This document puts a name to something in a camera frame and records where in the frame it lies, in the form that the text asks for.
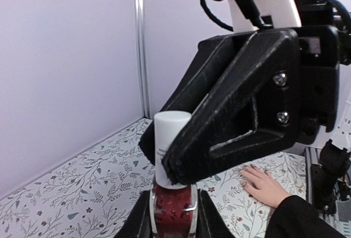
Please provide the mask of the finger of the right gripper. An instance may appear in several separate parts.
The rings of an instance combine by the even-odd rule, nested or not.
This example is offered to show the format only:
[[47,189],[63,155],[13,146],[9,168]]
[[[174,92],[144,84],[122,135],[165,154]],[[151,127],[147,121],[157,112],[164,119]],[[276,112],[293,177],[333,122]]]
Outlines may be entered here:
[[215,36],[201,41],[186,73],[161,111],[193,113],[254,33]]
[[299,70],[295,30],[251,35],[168,148],[162,164],[171,183],[190,185],[292,147]]

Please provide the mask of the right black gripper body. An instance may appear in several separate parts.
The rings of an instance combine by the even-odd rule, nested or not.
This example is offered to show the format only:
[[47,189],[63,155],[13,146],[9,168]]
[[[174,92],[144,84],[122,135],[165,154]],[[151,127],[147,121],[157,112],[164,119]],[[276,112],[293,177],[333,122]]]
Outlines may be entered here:
[[339,97],[339,38],[333,26],[297,29],[301,46],[302,109],[298,142],[315,142],[321,126],[331,132]]

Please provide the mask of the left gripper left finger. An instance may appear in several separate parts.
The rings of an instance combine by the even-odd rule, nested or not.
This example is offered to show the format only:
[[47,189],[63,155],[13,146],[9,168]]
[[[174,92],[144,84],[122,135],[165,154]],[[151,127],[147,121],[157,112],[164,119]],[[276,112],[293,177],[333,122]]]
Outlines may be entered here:
[[143,191],[132,208],[122,228],[115,238],[150,238],[152,237],[150,191]]

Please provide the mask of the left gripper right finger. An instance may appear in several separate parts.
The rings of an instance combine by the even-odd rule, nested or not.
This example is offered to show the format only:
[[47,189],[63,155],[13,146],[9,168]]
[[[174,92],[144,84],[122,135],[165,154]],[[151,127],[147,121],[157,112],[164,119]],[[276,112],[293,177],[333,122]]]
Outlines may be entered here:
[[205,190],[198,190],[196,237],[235,238]]

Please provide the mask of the red nail polish bottle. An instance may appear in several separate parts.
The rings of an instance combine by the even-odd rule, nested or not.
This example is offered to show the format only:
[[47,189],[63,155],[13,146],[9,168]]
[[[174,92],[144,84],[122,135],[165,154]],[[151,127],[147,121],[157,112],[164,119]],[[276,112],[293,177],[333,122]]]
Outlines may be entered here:
[[149,199],[152,236],[195,237],[198,215],[196,185],[178,190],[154,184]]

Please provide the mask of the white nail polish cap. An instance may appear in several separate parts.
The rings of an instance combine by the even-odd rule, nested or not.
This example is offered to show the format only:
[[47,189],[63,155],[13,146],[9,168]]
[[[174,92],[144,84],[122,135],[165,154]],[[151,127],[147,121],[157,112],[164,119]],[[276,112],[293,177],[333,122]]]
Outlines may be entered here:
[[158,186],[168,190],[180,190],[185,185],[172,184],[162,165],[162,159],[178,133],[191,119],[191,114],[184,111],[163,111],[154,116],[155,128],[155,180]]

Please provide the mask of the black sleeved forearm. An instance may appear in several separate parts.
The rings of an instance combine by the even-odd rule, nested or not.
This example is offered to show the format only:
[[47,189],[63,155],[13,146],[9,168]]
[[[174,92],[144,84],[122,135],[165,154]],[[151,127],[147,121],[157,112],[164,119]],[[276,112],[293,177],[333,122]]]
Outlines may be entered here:
[[318,211],[299,196],[283,200],[271,215],[265,237],[343,237],[319,218]]

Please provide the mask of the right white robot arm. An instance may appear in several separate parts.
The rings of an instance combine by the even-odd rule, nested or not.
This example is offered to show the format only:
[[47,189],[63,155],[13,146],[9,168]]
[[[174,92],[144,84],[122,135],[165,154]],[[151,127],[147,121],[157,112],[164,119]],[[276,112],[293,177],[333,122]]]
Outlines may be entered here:
[[320,128],[341,173],[339,73],[350,65],[350,16],[337,0],[214,0],[226,35],[207,38],[185,0],[146,0],[154,120],[140,140],[156,182],[181,189],[300,143]]

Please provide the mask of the person's bare hand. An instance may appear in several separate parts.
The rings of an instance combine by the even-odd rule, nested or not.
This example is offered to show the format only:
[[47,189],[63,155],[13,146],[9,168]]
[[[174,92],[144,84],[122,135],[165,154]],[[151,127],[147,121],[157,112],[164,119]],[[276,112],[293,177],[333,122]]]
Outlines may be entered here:
[[267,170],[262,171],[250,165],[239,170],[239,173],[245,179],[241,182],[242,187],[259,202],[269,207],[278,208],[283,200],[292,196]]

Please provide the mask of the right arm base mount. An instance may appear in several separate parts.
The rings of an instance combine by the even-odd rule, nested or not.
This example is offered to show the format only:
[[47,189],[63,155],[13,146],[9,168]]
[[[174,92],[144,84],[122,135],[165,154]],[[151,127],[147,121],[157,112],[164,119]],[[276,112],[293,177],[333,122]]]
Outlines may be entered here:
[[338,148],[330,139],[322,148],[318,164],[312,164],[313,206],[320,212],[333,215],[337,201],[350,200],[350,153]]

